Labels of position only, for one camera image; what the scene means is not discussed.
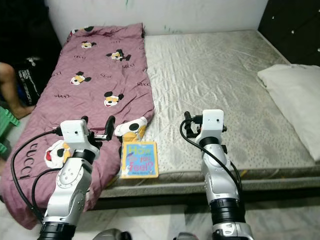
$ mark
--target white pillow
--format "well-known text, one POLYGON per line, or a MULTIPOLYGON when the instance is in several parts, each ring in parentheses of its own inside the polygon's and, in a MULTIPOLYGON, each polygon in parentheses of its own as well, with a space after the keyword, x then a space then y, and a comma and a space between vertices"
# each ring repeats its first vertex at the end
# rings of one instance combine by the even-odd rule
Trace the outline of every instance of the white pillow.
POLYGON ((320 161, 320 67, 277 64, 258 76, 310 155, 320 161))

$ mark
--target mattress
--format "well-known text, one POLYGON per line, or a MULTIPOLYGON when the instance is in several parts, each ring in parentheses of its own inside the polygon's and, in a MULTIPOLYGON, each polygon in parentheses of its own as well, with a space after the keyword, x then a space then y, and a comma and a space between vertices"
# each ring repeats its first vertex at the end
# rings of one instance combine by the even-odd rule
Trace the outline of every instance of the mattress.
POLYGON ((101 197, 204 192, 201 154, 179 133, 184 112, 222 109, 228 156, 245 190, 320 187, 316 165, 257 72, 285 59, 254 30, 145 37, 159 178, 118 178, 101 197))

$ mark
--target person's foot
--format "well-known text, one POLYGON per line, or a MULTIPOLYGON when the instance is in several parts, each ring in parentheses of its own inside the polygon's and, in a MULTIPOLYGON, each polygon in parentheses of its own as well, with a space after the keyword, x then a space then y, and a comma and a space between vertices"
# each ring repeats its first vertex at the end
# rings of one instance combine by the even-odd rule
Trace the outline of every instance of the person's foot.
POLYGON ((12 114, 17 118, 17 119, 22 119, 23 117, 29 115, 36 106, 21 106, 12 110, 12 114))
POLYGON ((6 165, 6 161, 3 160, 2 157, 0 157, 0 176, 2 175, 2 172, 3 172, 4 168, 5 168, 5 165, 6 165))

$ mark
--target yellow book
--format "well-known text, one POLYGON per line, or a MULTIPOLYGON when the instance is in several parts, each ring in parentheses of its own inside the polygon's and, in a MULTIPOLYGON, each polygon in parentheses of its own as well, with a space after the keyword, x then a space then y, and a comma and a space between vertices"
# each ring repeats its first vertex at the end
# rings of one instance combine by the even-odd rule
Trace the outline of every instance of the yellow book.
POLYGON ((122 179, 157 178, 157 145, 154 141, 125 141, 122 145, 122 179))

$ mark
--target tiled floor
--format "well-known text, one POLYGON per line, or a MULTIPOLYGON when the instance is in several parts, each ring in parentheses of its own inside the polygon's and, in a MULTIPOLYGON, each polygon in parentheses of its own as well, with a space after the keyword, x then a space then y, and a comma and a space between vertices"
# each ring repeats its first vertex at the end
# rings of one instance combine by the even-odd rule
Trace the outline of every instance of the tiled floor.
MULTIPOLYGON (((270 201, 246 205, 246 219, 255 240, 318 240, 320 198, 270 201)), ((73 239, 91 240, 105 229, 129 231, 134 240, 171 240, 179 232, 192 232, 210 240, 211 216, 207 206, 168 205, 85 212, 73 239)), ((35 240, 40 226, 26 230, 0 203, 0 239, 35 240)))

